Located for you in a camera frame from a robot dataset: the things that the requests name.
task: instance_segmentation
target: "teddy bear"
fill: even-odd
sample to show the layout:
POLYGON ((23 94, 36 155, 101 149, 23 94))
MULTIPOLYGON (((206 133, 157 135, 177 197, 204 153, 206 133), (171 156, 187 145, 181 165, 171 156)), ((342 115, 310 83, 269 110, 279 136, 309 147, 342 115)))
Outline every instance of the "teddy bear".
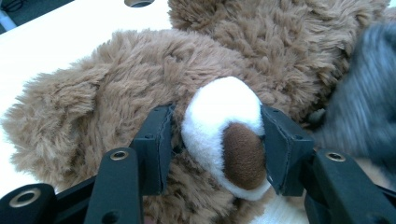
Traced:
POLYGON ((12 161, 58 191, 97 174, 150 110, 173 105, 173 157, 151 223, 253 223, 276 198, 261 105, 304 127, 347 73, 388 0, 169 0, 173 29, 116 32, 92 55, 24 87, 2 125, 12 161))

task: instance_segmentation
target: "plush toy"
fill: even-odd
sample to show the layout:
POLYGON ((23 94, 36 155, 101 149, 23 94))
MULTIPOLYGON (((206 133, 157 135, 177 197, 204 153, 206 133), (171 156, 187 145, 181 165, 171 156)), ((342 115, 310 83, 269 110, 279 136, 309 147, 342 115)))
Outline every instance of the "plush toy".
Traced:
POLYGON ((91 56, 25 86, 3 121, 17 168, 64 190, 174 105, 167 189, 155 223, 249 223, 275 197, 260 108, 296 122, 326 105, 363 29, 388 0, 170 0, 175 29, 116 32, 91 56))

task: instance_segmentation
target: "white table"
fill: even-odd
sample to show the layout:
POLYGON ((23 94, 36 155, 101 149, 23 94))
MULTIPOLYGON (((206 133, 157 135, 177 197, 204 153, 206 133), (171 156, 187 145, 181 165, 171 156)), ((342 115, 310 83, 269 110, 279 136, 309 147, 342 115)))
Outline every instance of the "white table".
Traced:
MULTIPOLYGON (((66 68, 107 41, 119 29, 169 29, 166 0, 147 7, 127 7, 123 0, 76 0, 0 35, 0 118, 21 94, 22 85, 38 73, 66 68)), ((0 129, 0 198, 26 184, 9 158, 14 147, 0 129)))

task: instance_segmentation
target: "gray fur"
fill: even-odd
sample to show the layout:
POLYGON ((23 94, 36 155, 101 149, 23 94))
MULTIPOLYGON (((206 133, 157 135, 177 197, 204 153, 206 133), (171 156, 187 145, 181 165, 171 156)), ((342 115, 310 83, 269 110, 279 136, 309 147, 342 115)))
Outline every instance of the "gray fur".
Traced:
POLYGON ((337 86, 318 147, 370 158, 396 180, 396 23, 365 31, 351 59, 349 74, 337 86))

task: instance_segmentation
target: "fluffy brown fur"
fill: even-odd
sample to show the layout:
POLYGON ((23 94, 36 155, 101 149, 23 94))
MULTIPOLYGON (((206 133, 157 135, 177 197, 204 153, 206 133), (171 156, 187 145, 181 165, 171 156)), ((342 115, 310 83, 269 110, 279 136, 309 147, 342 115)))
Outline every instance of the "fluffy brown fur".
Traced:
MULTIPOLYGON (((167 104, 176 105, 173 146, 183 147, 191 97, 220 77, 239 77, 262 102, 300 120, 326 100, 358 34, 382 20, 387 3, 170 0, 181 31, 115 33, 90 57, 25 86, 3 120, 13 162, 66 189, 95 175, 105 152, 128 146, 150 109, 167 104)), ((262 212, 247 213, 262 202, 235 199, 183 151, 165 194, 145 198, 144 208, 158 223, 238 223, 262 212)))

